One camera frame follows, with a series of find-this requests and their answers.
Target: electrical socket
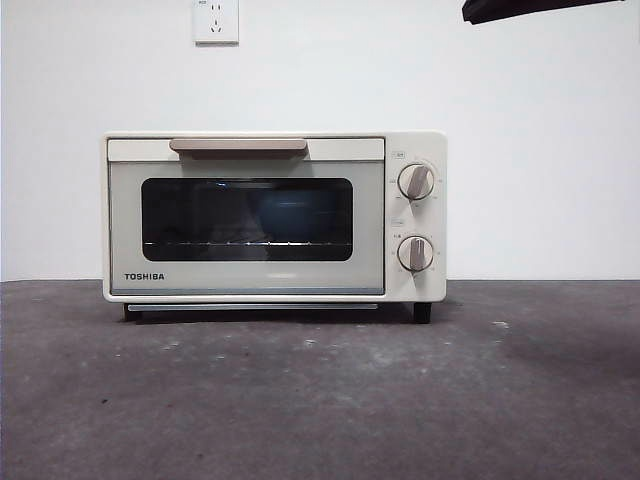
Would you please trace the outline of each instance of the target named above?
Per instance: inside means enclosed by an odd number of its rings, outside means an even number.
[[[196,44],[239,42],[240,0],[194,0],[193,40]]]

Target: gray floor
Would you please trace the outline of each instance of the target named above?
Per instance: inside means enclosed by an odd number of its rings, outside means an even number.
[[[428,326],[129,324],[94,281],[4,284],[2,478],[640,478],[640,282],[449,291]]]

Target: glass window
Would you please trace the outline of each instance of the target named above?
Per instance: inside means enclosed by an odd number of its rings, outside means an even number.
[[[150,178],[142,248],[151,261],[345,261],[353,187],[344,178]]]

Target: white knob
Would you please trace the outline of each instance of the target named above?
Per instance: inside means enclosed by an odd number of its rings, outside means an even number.
[[[409,200],[422,200],[433,190],[433,172],[426,165],[409,165],[398,177],[398,187]]]
[[[405,238],[398,248],[398,260],[411,272],[421,272],[433,262],[433,246],[426,238]]]

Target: oven foot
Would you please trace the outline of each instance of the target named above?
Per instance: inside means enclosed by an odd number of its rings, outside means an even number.
[[[125,322],[137,322],[142,319],[142,312],[132,312],[129,310],[129,304],[122,304],[124,308],[124,321]]]
[[[416,302],[413,304],[413,321],[415,323],[431,323],[431,304]]]

